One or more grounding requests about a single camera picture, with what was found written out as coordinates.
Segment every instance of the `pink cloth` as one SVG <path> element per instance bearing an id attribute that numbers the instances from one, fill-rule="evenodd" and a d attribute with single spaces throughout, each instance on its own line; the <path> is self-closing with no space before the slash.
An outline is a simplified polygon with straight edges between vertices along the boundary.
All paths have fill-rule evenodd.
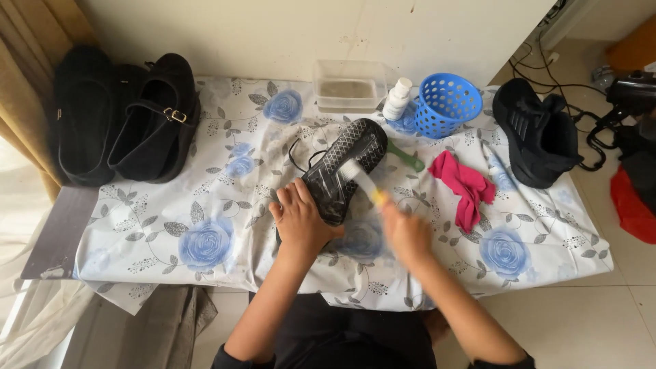
<path id="1" fill-rule="evenodd" d="M 428 168 L 433 177 L 441 179 L 453 193 L 462 196 L 455 214 L 455 224 L 465 233 L 481 220 L 478 206 L 481 201 L 492 204 L 495 195 L 495 185 L 481 173 L 460 164 L 448 151 L 443 151 Z"/>

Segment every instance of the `toothbrush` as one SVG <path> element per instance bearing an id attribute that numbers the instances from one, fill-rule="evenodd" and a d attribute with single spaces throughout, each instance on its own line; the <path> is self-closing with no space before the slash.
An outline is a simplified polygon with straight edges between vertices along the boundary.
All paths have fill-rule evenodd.
<path id="1" fill-rule="evenodd" d="M 380 191 L 376 184 L 369 178 L 367 172 L 358 164 L 355 159 L 346 160 L 338 169 L 344 179 L 355 181 L 360 188 L 367 194 L 372 203 L 376 206 L 382 206 L 387 202 L 387 196 Z"/>
<path id="2" fill-rule="evenodd" d="M 421 160 L 406 154 L 405 152 L 401 151 L 400 148 L 394 146 L 392 140 L 387 140 L 387 152 L 391 152 L 394 155 L 398 156 L 403 163 L 409 165 L 417 173 L 421 172 L 426 167 L 424 165 L 424 162 L 422 162 Z"/>

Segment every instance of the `black sleeve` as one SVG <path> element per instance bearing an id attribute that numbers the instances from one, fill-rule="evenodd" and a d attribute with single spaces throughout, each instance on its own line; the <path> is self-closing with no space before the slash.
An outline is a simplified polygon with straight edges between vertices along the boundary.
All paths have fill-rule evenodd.
<path id="1" fill-rule="evenodd" d="M 470 366 L 474 369 L 535 369 L 535 360 L 531 355 L 526 354 L 526 358 L 517 364 L 491 364 L 482 360 L 475 360 L 474 365 Z"/>
<path id="2" fill-rule="evenodd" d="M 270 362 L 255 364 L 252 361 L 239 361 L 236 358 L 231 357 L 223 349 L 223 346 L 225 346 L 225 343 L 218 348 L 211 369 L 274 369 L 274 365 L 276 365 L 275 355 Z"/>

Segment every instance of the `green brush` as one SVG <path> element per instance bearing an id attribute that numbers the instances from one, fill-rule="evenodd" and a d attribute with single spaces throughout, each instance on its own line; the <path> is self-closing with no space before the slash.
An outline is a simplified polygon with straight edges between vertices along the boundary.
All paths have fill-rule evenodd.
<path id="1" fill-rule="evenodd" d="M 421 160 L 406 154 L 405 152 L 401 151 L 400 148 L 394 146 L 392 140 L 387 140 L 387 152 L 391 152 L 394 155 L 398 156 L 403 163 L 406 163 L 417 173 L 421 172 L 426 167 L 424 165 L 424 162 L 422 162 Z"/>

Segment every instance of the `white bottle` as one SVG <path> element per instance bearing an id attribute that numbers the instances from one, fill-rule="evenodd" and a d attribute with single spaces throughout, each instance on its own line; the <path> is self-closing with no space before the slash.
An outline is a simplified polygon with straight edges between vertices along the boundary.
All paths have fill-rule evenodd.
<path id="1" fill-rule="evenodd" d="M 412 81 L 401 77 L 396 82 L 396 86 L 390 90 L 390 94 L 385 100 L 385 105 L 382 107 L 382 116 L 387 120 L 399 120 L 403 115 L 405 107 L 410 102 L 410 88 L 412 88 Z"/>

